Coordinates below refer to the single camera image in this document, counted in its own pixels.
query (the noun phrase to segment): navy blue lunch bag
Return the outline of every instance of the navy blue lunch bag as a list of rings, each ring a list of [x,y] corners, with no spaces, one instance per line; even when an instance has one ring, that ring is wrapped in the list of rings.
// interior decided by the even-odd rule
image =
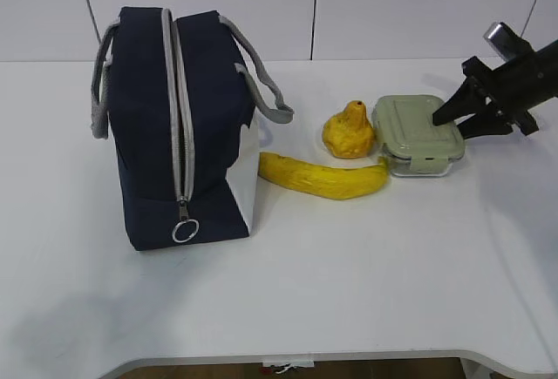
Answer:
[[[276,109],[263,102],[236,42]],[[167,9],[120,11],[94,66],[92,131],[106,139],[110,121],[135,249],[249,236],[259,159],[255,106],[273,122],[292,120],[231,21],[216,11],[177,20]]]

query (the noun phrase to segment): bag handle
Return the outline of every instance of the bag handle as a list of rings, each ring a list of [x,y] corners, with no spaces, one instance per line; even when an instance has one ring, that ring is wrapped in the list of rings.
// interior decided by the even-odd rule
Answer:
[[[97,56],[95,57],[95,64],[93,66],[93,77],[91,81],[91,129],[93,137],[100,139],[108,138],[108,111],[106,107],[106,90],[108,88],[108,67],[111,61],[106,60],[106,53],[111,46],[114,33],[120,25],[120,20],[109,24],[106,28],[105,35],[101,39]],[[103,83],[103,92],[99,98],[101,80]]]
[[[291,120],[293,120],[294,111],[285,104],[282,98],[281,90],[279,89],[279,87],[277,87],[276,82],[273,81],[271,76],[268,74],[268,71],[263,65],[262,59],[255,51],[252,44],[246,39],[244,35],[242,35],[242,32],[232,21],[221,15],[219,15],[219,21],[230,29],[236,41],[250,55],[250,58],[252,58],[252,61],[254,62],[255,73],[258,76],[258,79],[271,90],[276,98],[276,109],[272,109],[267,106],[262,98],[262,94],[258,90],[256,82],[250,75],[248,69],[243,64],[235,63],[236,71],[244,75],[244,77],[246,78],[248,89],[250,90],[250,93],[254,98],[255,105],[258,110],[262,113],[263,116],[265,116],[272,122],[275,122],[276,124],[288,124]]]

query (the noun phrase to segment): food container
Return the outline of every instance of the food container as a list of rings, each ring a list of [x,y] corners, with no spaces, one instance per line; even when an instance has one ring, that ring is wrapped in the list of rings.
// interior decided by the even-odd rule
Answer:
[[[400,177],[440,177],[463,157],[465,141],[457,126],[434,126],[441,98],[429,95],[384,96],[372,112],[378,145]]]

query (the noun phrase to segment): yellow banana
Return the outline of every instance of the yellow banana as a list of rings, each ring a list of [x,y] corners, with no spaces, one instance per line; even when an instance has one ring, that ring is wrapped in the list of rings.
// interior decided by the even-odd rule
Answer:
[[[374,193],[388,180],[387,161],[361,168],[317,166],[272,152],[260,152],[260,177],[298,192],[344,200]]]

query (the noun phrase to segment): green lid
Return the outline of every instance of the green lid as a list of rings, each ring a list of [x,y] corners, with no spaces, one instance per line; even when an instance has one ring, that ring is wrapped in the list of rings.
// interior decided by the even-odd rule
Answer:
[[[457,126],[434,126],[432,114],[444,102],[429,95],[384,96],[376,104],[373,121],[384,150],[410,159],[417,170],[447,166],[463,157],[465,141]]]

